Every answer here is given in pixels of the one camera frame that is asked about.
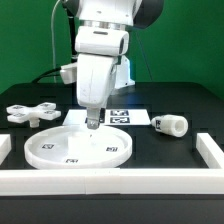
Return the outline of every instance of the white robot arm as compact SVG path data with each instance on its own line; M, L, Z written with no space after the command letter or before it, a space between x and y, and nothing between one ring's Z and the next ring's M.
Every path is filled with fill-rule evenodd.
M162 12L163 0L62 0L82 21L76 37L77 99L87 108L87 127L97 129L101 108L115 85L117 65L128 50L126 27L146 28Z

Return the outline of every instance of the black table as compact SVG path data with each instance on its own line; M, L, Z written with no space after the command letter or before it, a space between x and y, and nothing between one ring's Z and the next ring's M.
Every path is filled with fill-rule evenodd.
M14 104L57 104L62 116L29 123L7 122L5 108ZM80 109L75 86L18 84L0 95L0 134L11 134L12 151L0 169L33 169L23 146L33 134L62 125L69 109ZM108 100L108 108L147 109L150 118L184 116L189 130L182 138L155 132L148 126L118 127L133 139L133 154L120 168L206 168L195 149L196 134L209 133L224 146L224 102L194 83L137 83ZM70 195L1 197L0 223L222 223L223 195Z

